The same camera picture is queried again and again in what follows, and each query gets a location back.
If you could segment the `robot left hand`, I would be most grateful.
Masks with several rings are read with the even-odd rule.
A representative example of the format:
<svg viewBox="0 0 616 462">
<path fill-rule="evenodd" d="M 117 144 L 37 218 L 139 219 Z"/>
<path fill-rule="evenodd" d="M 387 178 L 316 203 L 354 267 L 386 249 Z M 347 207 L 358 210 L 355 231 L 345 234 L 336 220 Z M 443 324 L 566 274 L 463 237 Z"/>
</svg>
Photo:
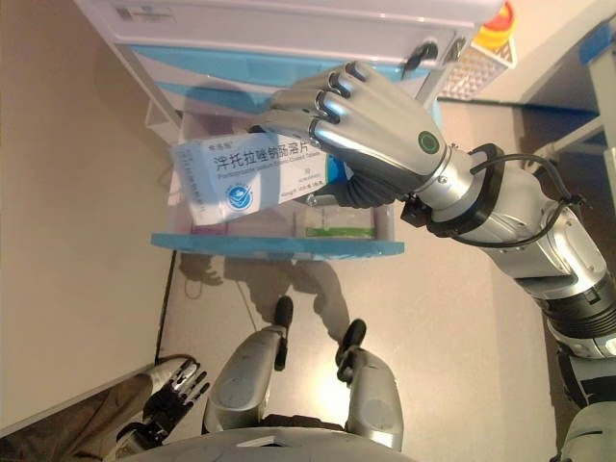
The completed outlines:
<svg viewBox="0 0 616 462">
<path fill-rule="evenodd" d="M 191 358 L 171 370 L 170 377 L 143 408 L 143 422 L 163 438 L 187 416 L 209 390 L 207 372 Z"/>
</svg>

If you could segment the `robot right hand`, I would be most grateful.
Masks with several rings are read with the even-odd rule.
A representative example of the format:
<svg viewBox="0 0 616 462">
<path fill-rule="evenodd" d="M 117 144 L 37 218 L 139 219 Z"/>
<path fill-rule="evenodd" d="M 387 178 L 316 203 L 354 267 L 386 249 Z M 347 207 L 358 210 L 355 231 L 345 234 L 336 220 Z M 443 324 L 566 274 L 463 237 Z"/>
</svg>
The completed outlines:
<svg viewBox="0 0 616 462">
<path fill-rule="evenodd" d="M 363 62 L 277 91 L 251 126 L 307 141 L 343 162 L 350 177 L 320 190 L 343 207 L 378 207 L 418 192 L 447 151 L 424 106 Z"/>
</svg>

